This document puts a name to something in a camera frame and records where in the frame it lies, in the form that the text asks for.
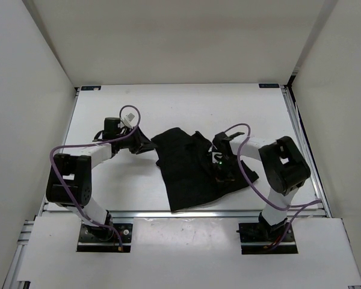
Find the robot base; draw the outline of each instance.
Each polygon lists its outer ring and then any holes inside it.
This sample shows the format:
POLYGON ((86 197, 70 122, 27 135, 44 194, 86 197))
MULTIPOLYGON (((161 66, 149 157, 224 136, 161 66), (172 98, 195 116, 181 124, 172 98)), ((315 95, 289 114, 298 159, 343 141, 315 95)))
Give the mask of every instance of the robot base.
POLYGON ((259 223, 240 223, 239 237, 241 240, 242 255, 256 254, 297 254, 298 249, 295 243, 293 228, 291 227, 282 242, 273 250, 270 245, 278 239, 283 233, 284 228, 274 236, 270 236, 267 240, 258 234, 259 223))
POLYGON ((132 238, 132 224, 130 223, 114 223, 114 228, 119 232, 122 242, 123 251, 119 251, 119 241, 117 237, 111 237, 109 240, 100 240, 91 234, 85 225, 81 225, 78 239, 77 252, 108 252, 108 253, 129 253, 132 238))

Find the black cloth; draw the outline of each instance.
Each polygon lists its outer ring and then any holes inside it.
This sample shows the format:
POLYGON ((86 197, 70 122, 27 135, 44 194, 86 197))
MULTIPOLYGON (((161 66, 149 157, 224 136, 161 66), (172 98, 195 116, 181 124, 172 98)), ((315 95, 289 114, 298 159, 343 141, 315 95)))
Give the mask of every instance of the black cloth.
MULTIPOLYGON (((216 180, 208 154, 212 144, 199 132, 190 136, 180 128, 172 128, 151 141, 158 146, 156 164, 161 169, 171 211, 203 205, 248 187, 238 166, 232 170, 234 181, 216 180)), ((243 162, 242 167, 252 182, 258 179, 257 173, 243 162)))

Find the table surface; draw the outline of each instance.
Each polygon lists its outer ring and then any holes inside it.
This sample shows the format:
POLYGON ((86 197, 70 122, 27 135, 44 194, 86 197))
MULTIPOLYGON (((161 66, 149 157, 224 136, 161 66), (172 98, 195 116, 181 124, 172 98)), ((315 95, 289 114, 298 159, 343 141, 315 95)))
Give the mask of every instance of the table surface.
POLYGON ((283 288, 361 285, 341 219, 293 223, 298 254, 241 255, 237 219, 134 219, 131 253, 76 252, 80 220, 38 217, 18 280, 44 288, 283 288))
MULTIPOLYGON (((118 117, 119 109, 126 104, 140 110, 140 128, 148 138, 178 126, 188 134, 200 131, 212 140, 228 127, 246 122, 251 126, 251 136, 275 140, 288 135, 297 142, 280 89, 260 89, 258 84, 169 84, 103 85, 97 91, 80 91, 66 144, 90 143, 103 128, 104 118, 118 117)), ((246 132, 245 127, 239 127, 238 131, 246 132)), ((93 169, 93 197, 111 211, 170 211, 161 172, 155 165, 157 159, 155 151, 141 155, 120 151, 93 169)), ((260 178, 255 185, 267 194, 270 187, 261 162, 243 160, 258 173, 260 178)), ((293 203, 304 204, 314 199, 315 190, 308 180, 293 203)), ((263 201, 250 188, 245 188, 188 211, 262 210, 263 207, 263 201)), ((65 209, 49 204, 48 210, 65 209)))

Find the wall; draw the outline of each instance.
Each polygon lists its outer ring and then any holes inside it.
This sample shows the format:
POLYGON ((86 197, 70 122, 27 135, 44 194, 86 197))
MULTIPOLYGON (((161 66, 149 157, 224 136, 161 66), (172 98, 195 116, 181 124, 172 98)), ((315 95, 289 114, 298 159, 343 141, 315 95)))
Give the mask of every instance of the wall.
POLYGON ((0 0, 0 288, 45 193, 75 91, 21 1, 0 0))
POLYGON ((76 86, 286 84, 324 3, 24 1, 76 86))
POLYGON ((339 0, 293 83, 335 217, 361 273, 361 0, 339 0))

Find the black garment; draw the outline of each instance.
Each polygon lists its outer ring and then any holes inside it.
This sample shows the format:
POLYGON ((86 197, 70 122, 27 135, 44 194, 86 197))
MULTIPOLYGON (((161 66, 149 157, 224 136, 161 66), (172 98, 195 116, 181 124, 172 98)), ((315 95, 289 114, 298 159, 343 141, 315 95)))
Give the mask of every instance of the black garment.
MULTIPOLYGON (((158 146, 156 164, 161 168, 171 211, 203 205, 248 187, 238 166, 232 170, 234 181, 217 182, 208 156, 211 142, 199 132, 190 136, 180 128, 172 128, 151 141, 158 146)), ((242 166, 250 180, 255 182, 257 173, 243 162, 242 166)))

